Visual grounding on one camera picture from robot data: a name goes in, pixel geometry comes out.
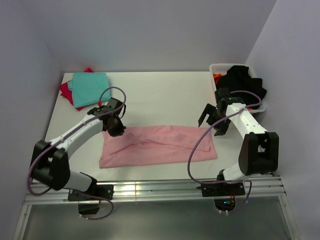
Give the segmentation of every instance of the clothing pile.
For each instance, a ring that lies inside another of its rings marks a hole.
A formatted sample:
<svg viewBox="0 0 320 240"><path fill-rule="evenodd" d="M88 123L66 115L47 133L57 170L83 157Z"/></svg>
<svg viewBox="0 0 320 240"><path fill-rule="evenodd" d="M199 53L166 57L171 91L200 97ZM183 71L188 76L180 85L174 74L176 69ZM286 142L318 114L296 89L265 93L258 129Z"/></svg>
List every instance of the clothing pile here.
<svg viewBox="0 0 320 240"><path fill-rule="evenodd" d="M84 72L75 72L72 80L60 86L61 96L68 99L78 111L86 106L96 104L101 93L109 88L108 76L105 73L94 73L91 68ZM110 99L110 91L102 96L102 102Z"/></svg>
<svg viewBox="0 0 320 240"><path fill-rule="evenodd" d="M213 77L217 90L220 88L229 88L230 92L246 90L258 95L261 99L267 94L267 90L262 87L262 79L251 78L247 66L234 65L226 72L226 75L214 74ZM246 105L259 102L255 96L243 92L234 93L233 96L242 98Z"/></svg>

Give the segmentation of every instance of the red cloth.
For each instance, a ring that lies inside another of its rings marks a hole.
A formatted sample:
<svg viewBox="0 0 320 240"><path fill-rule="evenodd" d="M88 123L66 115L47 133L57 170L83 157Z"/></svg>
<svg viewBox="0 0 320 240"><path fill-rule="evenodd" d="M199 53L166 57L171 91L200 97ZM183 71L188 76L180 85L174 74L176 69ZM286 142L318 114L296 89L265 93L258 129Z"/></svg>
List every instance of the red cloth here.
<svg viewBox="0 0 320 240"><path fill-rule="evenodd" d="M85 73L94 73L90 67L88 67L85 71ZM74 105L74 101L72 99L72 91L70 91L68 87L68 81L60 85L60 91L61 91L61 96L68 99L71 105ZM85 108L85 106L77 107L76 109L80 111L81 109Z"/></svg>

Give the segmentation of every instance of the glass panel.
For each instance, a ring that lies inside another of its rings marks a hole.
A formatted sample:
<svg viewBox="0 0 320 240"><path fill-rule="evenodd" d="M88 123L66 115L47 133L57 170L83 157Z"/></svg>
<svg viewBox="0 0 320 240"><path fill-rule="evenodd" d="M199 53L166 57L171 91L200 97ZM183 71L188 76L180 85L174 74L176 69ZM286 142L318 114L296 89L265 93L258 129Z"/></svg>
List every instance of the glass panel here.
<svg viewBox="0 0 320 240"><path fill-rule="evenodd" d="M243 209L229 216L218 214L212 199L123 202L114 205L111 216L95 221L79 218L76 204L34 205L24 239L290 239L277 197L251 198Z"/></svg>

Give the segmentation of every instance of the white wall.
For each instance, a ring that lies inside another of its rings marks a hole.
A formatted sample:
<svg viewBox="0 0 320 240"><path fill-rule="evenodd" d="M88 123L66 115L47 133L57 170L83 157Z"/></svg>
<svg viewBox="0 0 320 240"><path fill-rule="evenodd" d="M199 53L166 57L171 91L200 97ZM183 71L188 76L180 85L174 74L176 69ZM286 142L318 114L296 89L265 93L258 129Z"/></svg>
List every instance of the white wall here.
<svg viewBox="0 0 320 240"><path fill-rule="evenodd" d="M320 1L277 0L247 62L268 90L261 123L280 137L279 173L305 240L320 236Z"/></svg>
<svg viewBox="0 0 320 240"><path fill-rule="evenodd" d="M0 238L12 239L34 144L44 137L61 71L22 4L0 3Z"/></svg>
<svg viewBox="0 0 320 240"><path fill-rule="evenodd" d="M66 72L244 63L276 0L21 0Z"/></svg>

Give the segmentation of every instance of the wire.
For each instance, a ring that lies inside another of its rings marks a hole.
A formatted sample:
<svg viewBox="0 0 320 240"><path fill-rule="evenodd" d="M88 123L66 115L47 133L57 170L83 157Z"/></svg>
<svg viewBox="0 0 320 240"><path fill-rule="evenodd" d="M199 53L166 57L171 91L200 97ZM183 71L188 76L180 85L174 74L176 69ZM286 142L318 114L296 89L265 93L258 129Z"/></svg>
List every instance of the wire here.
<svg viewBox="0 0 320 240"><path fill-rule="evenodd" d="M89 195L89 194L86 194L82 191L79 191L79 190L74 190L75 193L79 194L79 195L82 195L86 198L92 198L92 199L97 199L97 200L100 200L100 201L107 201L108 203L110 203L111 205L111 210L106 214L106 215L103 215L103 216L100 216L100 217L89 217L89 216L86 216L86 215L81 215L81 217L83 217L84 219L87 219L87 220L101 220L101 219L105 219L106 217L110 216L110 214L113 212L114 208L115 208L115 205L112 201L110 201L109 199L106 199L104 197L99 197L99 196L93 196L93 195Z"/></svg>
<svg viewBox="0 0 320 240"><path fill-rule="evenodd" d="M100 115L94 116L94 117L88 119L87 121L81 123L81 124L78 125L76 128L74 128L72 131L70 131L68 134L66 134L62 139L60 139L60 140L57 141L55 144L53 144L53 145L51 145L50 147L48 147L47 149L45 149L42 153L39 154L39 156L37 156L37 157L35 158L35 160L33 161L33 163L31 164L31 166L30 166L30 168L29 168L29 172L28 172L28 175L27 175L27 181L26 181L26 188L27 188L27 190L28 190L32 195L34 195L34 196L41 196L41 195L46 194L48 191L50 191L50 190L52 189L51 187L49 187L48 189L46 189L46 190L43 191L43 192L34 192L34 191L32 190L32 188L31 188L31 183L32 183L32 177L31 177L31 175L32 175L32 172L34 171L36 165L38 164L38 162L40 161L40 159L41 159L44 155L46 155L48 152L50 152L52 149L54 149L54 148L55 148L56 146L58 146L59 144L63 143L65 140L67 140L68 138L70 138L72 135L74 135L74 134L75 134L76 132L78 132L81 128L83 128L83 127L86 126L88 123L92 122L93 120L96 120L96 119L101 118L101 117L103 117L103 116L111 115L111 114L113 114L113 113L115 113L115 112L117 112L118 110L121 110L121 109L123 108L123 106L125 105L125 103L126 103L126 101L127 101L127 96L126 96L125 92L124 92L121 88L119 88L119 87L116 87L116 86L108 87L106 90L104 90L104 91L102 92L102 94L101 94L101 96L100 96L100 99L102 98L103 94L104 94L106 91L111 90L111 89L117 89L117 90L119 90L120 92L122 92L122 94L123 94L123 98L124 98L124 99L123 99L123 103L122 103L118 108L116 108L116 109L114 109L114 110L112 110L112 111L104 112L104 113L102 113L102 114L100 114ZM80 191L78 191L78 192L81 193L83 196L86 196L86 195L87 195L87 194L85 194L85 193L83 193L83 192L80 192ZM107 201L107 202L109 202L109 203L111 204L111 206L112 206L111 211L110 211L107 215L105 215L105 216L103 216L103 217L101 217L101 218L97 218L97 219L106 218L106 217L109 216L109 215L111 214L111 212L113 211L114 205L113 205L113 203L112 203L110 200L108 200L108 199L106 199L106 198L98 197L98 196L91 196L91 195L87 195L87 196L89 196L90 198L97 199L97 200Z"/></svg>
<svg viewBox="0 0 320 240"><path fill-rule="evenodd" d="M250 92L250 91L246 91L246 90L237 90L237 91L232 91L230 92L231 94L235 94L235 93L246 93L246 94L251 94L253 96L255 96L259 102L258 103L255 103L255 104L250 104L250 105L247 105L245 106L246 108L251 108L251 107L255 107L255 106L260 106L261 103L262 103L262 100L261 98L256 95L255 93L253 92ZM243 183L249 183L249 190L248 190L248 193L245 197L245 199L243 200L243 202L240 204L239 207L235 208L234 210L232 211L229 211L228 213L233 213L237 210L239 210L240 208L242 208L245 203L247 202L249 196L250 196L250 193L251 193L251 189L252 189L252 181L251 180L222 180L222 181L201 181L201 180L198 180L198 179L195 179L192 174L191 174L191 171L190 171L190 164L191 164L191 159L198 147L198 145L200 144L200 142L204 139L204 137L211 131L211 129L213 129L217 124L221 123L221 122L224 122L225 120L229 119L229 118L232 118L238 114L241 114L242 112L244 111L244 108L241 108L239 111L231 114L231 115L228 115L228 116L225 116L221 119L219 119L218 121L216 121L214 124L212 124L210 127L208 127L208 129L202 134L202 136L199 138L199 140L196 142L196 144L194 145L191 153L190 153L190 156L189 156L189 159L188 159L188 163L187 163L187 172L188 172L188 175L189 177L195 181L196 183L198 184L204 184L204 185L207 185L207 184L224 184L224 183L240 183L240 182L243 182Z"/></svg>

